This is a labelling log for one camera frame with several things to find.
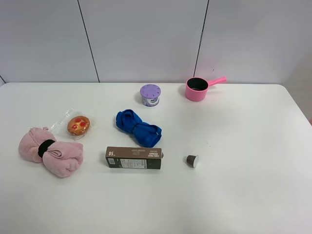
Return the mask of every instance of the rolled pink towel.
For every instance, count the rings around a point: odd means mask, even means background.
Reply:
[[[48,128],[32,128],[19,143],[19,154],[26,160],[43,162],[59,177],[68,177],[82,164],[83,145],[57,142]]]

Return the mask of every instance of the plastic wrapper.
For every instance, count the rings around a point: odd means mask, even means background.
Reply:
[[[93,127],[94,120],[74,108],[68,110],[62,119],[50,128],[54,135],[78,140],[85,136]]]

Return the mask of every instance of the blue towel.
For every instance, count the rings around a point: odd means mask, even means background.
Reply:
[[[116,125],[121,130],[133,134],[140,145],[152,148],[161,138],[161,128],[144,123],[133,110],[119,112]]]

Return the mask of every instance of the white table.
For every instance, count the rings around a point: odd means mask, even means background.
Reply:
[[[312,232],[312,127],[279,85],[223,84],[202,102],[183,84],[9,83],[0,88],[1,234],[307,234]],[[60,179],[19,157],[29,128],[75,107],[95,118],[84,163]],[[163,129],[161,170],[110,169],[107,146],[136,147],[114,126],[133,109]],[[197,168],[183,158],[199,155]]]

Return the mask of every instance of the purple lid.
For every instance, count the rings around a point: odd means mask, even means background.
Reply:
[[[155,84],[146,84],[140,89],[141,96],[148,99],[159,97],[160,92],[160,88]]]

